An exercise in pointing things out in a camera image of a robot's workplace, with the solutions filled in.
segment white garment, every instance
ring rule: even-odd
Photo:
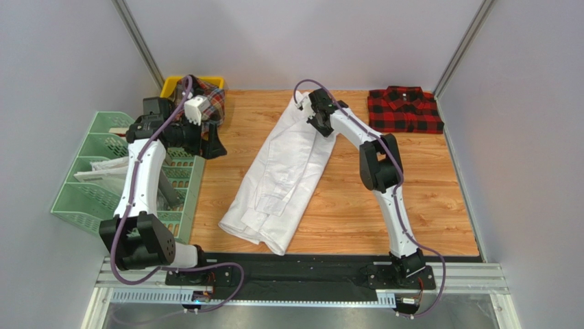
[[[298,101],[304,95],[296,93]],[[219,227],[283,255],[328,162],[335,133],[325,138],[294,99],[245,174]]]

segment wood surface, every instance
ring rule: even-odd
[[[367,119],[367,91],[335,91]],[[290,90],[229,90],[219,130],[228,155],[206,162],[191,243],[207,252],[270,252],[217,225],[247,169],[286,108]],[[443,135],[395,134],[404,166],[404,202],[416,239],[445,255],[478,255]],[[373,194],[361,183],[358,152],[339,136],[287,253],[387,254],[389,237]]]

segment plaid cloth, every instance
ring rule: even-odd
[[[204,95],[209,99],[211,106],[201,112],[201,122],[203,125],[202,133],[209,131],[209,125],[211,122],[217,123],[217,125],[222,125],[225,121],[225,90],[220,89],[214,84],[205,82],[195,76],[191,75],[193,78],[193,89],[195,95]],[[182,98],[182,91],[184,86],[181,81],[176,84],[176,89],[174,90],[174,102],[175,106],[180,103]]]
[[[371,90],[367,109],[369,126],[378,132],[442,134],[444,129],[434,95],[420,87],[389,86]]]

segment gray floor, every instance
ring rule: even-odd
[[[421,309],[428,307],[432,296],[426,296]],[[176,312],[176,305],[124,304],[111,305],[123,321],[145,321]],[[133,328],[111,319],[104,328]],[[317,308],[225,306],[201,314],[180,314],[164,321],[139,328],[441,328],[496,329],[499,328],[489,295],[445,295],[426,317],[408,320],[397,318],[390,309],[379,308]]]

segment clothing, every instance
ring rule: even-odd
[[[292,99],[245,174],[220,228],[255,244],[263,241],[273,253],[284,255],[337,139],[335,133],[323,137],[306,120]]]
[[[389,86],[371,90],[367,109],[369,126],[378,132],[442,134],[444,130],[434,96],[420,87]]]
[[[220,89],[214,84],[203,81],[194,75],[191,75],[191,77],[193,78],[193,89],[195,90],[195,94],[202,93],[211,103],[211,106],[201,111],[202,133],[204,134],[209,131],[209,125],[211,122],[215,122],[217,125],[222,125],[225,121],[225,90]],[[171,97],[174,98],[175,106],[180,103],[183,90],[184,86],[181,81],[179,81],[176,84],[175,92]]]

